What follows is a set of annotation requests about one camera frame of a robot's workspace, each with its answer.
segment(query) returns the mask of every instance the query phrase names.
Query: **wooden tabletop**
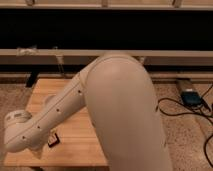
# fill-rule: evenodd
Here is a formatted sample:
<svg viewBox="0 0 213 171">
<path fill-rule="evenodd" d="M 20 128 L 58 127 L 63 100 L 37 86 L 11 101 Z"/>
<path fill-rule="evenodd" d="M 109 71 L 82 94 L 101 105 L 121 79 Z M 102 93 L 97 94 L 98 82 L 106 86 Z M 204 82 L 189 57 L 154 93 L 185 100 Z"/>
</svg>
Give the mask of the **wooden tabletop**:
<svg viewBox="0 0 213 171">
<path fill-rule="evenodd" d="M 38 80 L 26 109 L 35 115 L 45 99 L 59 92 L 69 80 Z M 44 146 L 42 158 L 37 159 L 28 149 L 8 153 L 5 166 L 107 166 L 99 141 L 91 125 L 86 108 L 55 128 L 61 143 L 53 148 Z"/>
</svg>

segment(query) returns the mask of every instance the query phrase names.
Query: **screw hole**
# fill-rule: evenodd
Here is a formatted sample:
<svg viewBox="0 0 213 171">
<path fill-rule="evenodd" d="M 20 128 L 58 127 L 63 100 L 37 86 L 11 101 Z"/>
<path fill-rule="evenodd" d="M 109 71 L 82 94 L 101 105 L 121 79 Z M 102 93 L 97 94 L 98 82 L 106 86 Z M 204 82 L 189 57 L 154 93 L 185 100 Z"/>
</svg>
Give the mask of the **screw hole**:
<svg viewBox="0 0 213 171">
<path fill-rule="evenodd" d="M 81 91 L 81 90 L 78 90 L 78 94 L 82 95 L 82 91 Z"/>
</svg>

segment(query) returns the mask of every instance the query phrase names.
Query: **black object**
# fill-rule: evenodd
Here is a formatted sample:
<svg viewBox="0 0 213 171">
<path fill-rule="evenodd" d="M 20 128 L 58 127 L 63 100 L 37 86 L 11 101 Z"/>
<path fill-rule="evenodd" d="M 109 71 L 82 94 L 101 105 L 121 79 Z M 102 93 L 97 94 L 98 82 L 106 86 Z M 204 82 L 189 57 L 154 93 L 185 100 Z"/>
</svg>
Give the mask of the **black object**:
<svg viewBox="0 0 213 171">
<path fill-rule="evenodd" d="M 59 143 L 60 143 L 60 139 L 56 133 L 50 135 L 48 139 L 48 143 L 47 143 L 50 148 L 54 147 L 55 145 Z"/>
<path fill-rule="evenodd" d="M 196 91 L 182 92 L 181 98 L 185 106 L 196 107 L 202 104 L 202 100 Z"/>
<path fill-rule="evenodd" d="M 31 72 L 30 77 L 27 80 L 26 87 L 32 87 L 33 86 L 33 84 L 37 80 L 38 74 L 39 74 L 39 71 L 33 71 L 33 72 Z"/>
</svg>

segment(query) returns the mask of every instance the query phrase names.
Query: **white bar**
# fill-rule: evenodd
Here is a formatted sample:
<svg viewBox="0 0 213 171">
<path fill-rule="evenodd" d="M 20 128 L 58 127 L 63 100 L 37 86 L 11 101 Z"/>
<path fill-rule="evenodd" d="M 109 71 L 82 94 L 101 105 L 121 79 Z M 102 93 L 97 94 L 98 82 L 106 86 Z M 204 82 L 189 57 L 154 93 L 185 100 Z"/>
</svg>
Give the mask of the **white bar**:
<svg viewBox="0 0 213 171">
<path fill-rule="evenodd" d="M 27 56 L 100 56 L 109 50 L 60 50 L 60 49 L 37 49 L 32 55 Z M 213 51 L 178 51 L 178 50 L 121 50 L 134 57 L 210 57 L 213 58 Z M 1 56 L 24 56 L 19 54 L 18 49 L 0 49 Z"/>
</svg>

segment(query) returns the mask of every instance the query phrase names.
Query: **small object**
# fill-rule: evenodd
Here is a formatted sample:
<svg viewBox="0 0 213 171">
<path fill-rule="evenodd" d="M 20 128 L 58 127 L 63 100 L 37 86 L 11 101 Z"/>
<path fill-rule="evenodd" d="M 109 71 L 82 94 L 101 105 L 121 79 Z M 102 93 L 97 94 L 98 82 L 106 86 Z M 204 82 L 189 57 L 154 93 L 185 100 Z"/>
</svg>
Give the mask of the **small object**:
<svg viewBox="0 0 213 171">
<path fill-rule="evenodd" d="M 28 6 L 33 6 L 35 4 L 35 0 L 25 0 Z"/>
<path fill-rule="evenodd" d="M 199 96 L 189 79 L 179 79 L 178 88 L 180 91 L 181 99 L 185 106 L 197 107 L 202 104 L 201 97 Z"/>
<path fill-rule="evenodd" d="M 48 146 L 50 148 L 54 147 L 55 145 L 59 144 L 60 143 L 60 139 L 57 135 L 56 132 L 52 132 L 49 136 L 49 139 L 48 139 Z"/>
</svg>

